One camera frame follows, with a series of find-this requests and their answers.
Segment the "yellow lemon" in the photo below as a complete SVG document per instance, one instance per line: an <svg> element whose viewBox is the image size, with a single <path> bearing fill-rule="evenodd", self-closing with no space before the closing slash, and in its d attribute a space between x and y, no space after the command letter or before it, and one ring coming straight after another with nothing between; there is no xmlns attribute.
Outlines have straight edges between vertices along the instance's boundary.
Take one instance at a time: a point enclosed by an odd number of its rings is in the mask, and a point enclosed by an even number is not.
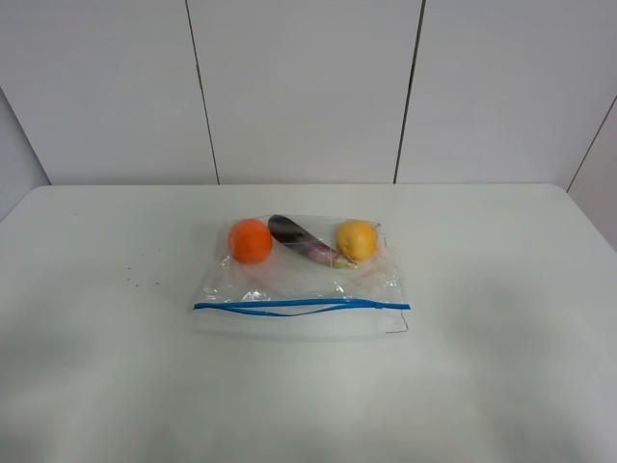
<svg viewBox="0 0 617 463"><path fill-rule="evenodd" d="M352 260L371 259L378 250L376 228L361 220L343 222L336 231L335 242L337 249Z"/></svg>

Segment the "orange fruit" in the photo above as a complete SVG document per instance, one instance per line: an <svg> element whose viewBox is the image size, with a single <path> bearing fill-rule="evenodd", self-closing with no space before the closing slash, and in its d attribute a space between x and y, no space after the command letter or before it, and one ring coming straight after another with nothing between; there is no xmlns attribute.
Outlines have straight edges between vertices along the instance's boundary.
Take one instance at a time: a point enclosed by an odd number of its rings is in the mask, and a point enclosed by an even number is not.
<svg viewBox="0 0 617 463"><path fill-rule="evenodd" d="M243 219L230 227L228 249L236 261L258 264L270 256L273 237L263 222L255 218Z"/></svg>

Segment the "clear zip bag blue zipper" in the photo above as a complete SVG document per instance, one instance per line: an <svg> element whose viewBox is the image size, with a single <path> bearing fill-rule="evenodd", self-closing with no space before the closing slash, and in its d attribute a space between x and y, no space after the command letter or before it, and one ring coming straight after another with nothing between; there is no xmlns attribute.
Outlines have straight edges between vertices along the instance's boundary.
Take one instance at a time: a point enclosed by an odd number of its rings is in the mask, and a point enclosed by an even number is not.
<svg viewBox="0 0 617 463"><path fill-rule="evenodd" d="M273 340L346 340L401 335L412 306L381 223L363 219L285 215L338 251L335 235L349 220L371 223L378 250L355 268L333 269L306 259L273 238L258 264L236 261L223 225L208 251L192 304L205 333Z"/></svg>

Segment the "purple eggplant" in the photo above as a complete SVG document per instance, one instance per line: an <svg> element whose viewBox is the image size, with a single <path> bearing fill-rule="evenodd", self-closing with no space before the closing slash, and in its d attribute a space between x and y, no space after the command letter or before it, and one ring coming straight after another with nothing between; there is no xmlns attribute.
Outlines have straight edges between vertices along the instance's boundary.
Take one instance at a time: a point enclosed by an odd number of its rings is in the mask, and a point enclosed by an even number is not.
<svg viewBox="0 0 617 463"><path fill-rule="evenodd" d="M286 216L272 215L268 219L267 227L276 241L306 259L333 269L356 267L351 259L328 246Z"/></svg>

